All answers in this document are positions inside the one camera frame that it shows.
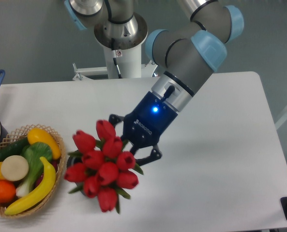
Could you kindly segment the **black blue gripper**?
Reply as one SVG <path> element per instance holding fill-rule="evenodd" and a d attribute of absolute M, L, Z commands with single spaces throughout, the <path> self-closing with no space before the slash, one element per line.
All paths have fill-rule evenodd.
<path fill-rule="evenodd" d="M 172 90 L 167 90 L 162 98 L 158 98 L 148 92 L 125 117 L 116 114 L 109 116 L 108 121 L 113 128 L 123 122 L 122 137 L 133 145 L 130 150 L 132 154 L 141 148 L 153 146 L 149 156 L 136 159 L 138 165 L 146 165 L 162 157 L 157 144 L 160 136 L 177 117 L 177 113 L 165 103 L 172 93 Z"/>

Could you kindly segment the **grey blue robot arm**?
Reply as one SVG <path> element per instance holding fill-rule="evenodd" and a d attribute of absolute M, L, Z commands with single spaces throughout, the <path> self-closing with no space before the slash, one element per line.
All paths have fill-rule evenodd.
<path fill-rule="evenodd" d="M 216 0 L 181 0 L 188 25 L 176 32 L 148 32 L 131 0 L 66 0 L 64 5 L 80 30 L 94 29 L 110 79 L 140 78 L 142 51 L 164 68 L 131 113 L 109 117 L 112 125 L 123 123 L 122 139 L 132 144 L 131 153 L 152 147 L 148 157 L 137 160 L 138 165 L 160 159 L 160 136 L 223 63 L 225 44 L 241 35 L 241 11 Z"/>

